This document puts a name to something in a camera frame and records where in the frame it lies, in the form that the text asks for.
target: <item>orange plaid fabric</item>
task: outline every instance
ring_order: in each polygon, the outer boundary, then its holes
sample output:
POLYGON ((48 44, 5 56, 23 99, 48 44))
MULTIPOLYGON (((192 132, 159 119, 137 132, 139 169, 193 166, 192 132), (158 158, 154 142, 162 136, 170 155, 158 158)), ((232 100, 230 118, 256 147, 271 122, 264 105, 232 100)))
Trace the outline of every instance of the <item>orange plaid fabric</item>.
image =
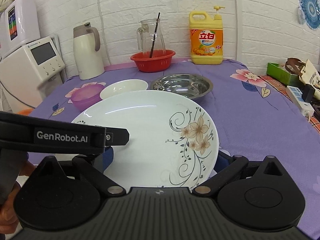
MULTIPOLYGON (((270 76, 260 76, 260 78, 290 100, 287 92, 285 91, 285 86, 281 84, 279 81, 273 79, 270 76)), ((315 117, 310 118, 310 123, 317 130, 317 132, 320 133, 320 122, 315 117)))

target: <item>blue leaf print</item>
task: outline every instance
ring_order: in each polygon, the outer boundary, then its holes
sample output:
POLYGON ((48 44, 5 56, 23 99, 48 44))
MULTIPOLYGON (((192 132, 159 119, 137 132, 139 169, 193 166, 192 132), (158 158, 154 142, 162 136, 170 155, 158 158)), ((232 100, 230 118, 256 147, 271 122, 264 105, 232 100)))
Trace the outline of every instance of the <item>blue leaf print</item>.
POLYGON ((55 106, 53 106, 52 111, 57 111, 59 108, 59 104, 56 104, 55 106))
POLYGON ((243 87, 245 89, 247 89, 248 91, 258 91, 257 88, 254 85, 249 84, 247 82, 243 82, 243 81, 241 81, 241 82, 242 82, 243 87))

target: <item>white plate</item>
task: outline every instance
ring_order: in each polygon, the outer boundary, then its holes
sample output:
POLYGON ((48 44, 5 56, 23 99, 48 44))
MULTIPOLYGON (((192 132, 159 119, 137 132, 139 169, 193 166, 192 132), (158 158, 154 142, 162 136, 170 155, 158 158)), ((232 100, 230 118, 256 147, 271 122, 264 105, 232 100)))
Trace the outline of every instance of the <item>white plate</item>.
POLYGON ((148 83, 141 79, 127 79, 107 86, 100 93, 100 98, 107 99, 124 92, 147 90, 148 83))
POLYGON ((218 156, 217 129, 207 112, 183 96, 157 90, 120 94, 96 103, 74 123, 126 128, 104 174, 130 187, 193 187, 208 179, 218 156))

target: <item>blue round wall decoration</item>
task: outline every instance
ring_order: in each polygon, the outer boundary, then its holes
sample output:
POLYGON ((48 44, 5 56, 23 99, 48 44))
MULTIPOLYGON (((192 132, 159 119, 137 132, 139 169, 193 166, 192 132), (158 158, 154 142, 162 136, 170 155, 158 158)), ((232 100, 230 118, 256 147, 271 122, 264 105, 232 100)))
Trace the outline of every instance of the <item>blue round wall decoration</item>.
POLYGON ((318 0, 300 0, 308 26, 315 30, 320 26, 320 6, 318 0))

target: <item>bowl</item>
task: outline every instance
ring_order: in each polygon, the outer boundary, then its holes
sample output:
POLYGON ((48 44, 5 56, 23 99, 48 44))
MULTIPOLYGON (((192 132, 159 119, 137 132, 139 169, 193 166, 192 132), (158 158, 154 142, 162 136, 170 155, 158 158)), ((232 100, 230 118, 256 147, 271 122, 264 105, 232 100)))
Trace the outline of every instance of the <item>bowl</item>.
POLYGON ((170 67, 172 57, 175 51, 166 49, 165 55, 160 57, 145 58, 143 52, 136 53, 130 57, 135 62, 138 69, 142 72, 159 72, 170 67))
POLYGON ((127 79, 107 86, 100 93, 101 99, 107 99, 125 92, 147 90, 148 83, 141 79, 127 79))
POLYGON ((75 91, 70 99, 73 105, 78 108, 79 111, 83 112, 102 100, 100 93, 103 89, 104 85, 101 84, 89 85, 75 91))
POLYGON ((189 99, 205 96, 212 91, 210 79, 197 74, 176 74, 158 78, 150 84, 151 90, 167 91, 189 99))
POLYGON ((104 174, 124 187, 189 187, 208 179, 218 156, 214 122, 196 102, 156 90, 134 91, 89 107, 73 123, 126 128, 104 174))

